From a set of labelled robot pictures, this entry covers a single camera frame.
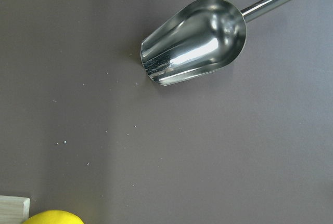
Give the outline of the steel scoop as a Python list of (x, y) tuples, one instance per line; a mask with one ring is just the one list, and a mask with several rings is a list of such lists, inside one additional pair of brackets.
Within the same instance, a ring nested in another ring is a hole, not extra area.
[(196, 0), (142, 41), (143, 68), (162, 86), (221, 69), (242, 52), (247, 23), (289, 1), (260, 0), (240, 10), (227, 0)]

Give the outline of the yellow lemon near board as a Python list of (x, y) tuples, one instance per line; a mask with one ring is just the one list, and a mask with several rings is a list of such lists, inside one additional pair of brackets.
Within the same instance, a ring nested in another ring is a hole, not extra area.
[(84, 222), (77, 215), (64, 210), (48, 210), (38, 213), (28, 220), (24, 221), (26, 224), (83, 224)]

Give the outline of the wooden cutting board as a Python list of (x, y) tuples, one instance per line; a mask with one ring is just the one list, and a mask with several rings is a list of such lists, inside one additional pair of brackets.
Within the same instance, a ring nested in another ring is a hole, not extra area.
[(29, 219), (30, 198), (1, 195), (1, 223), (21, 224)]

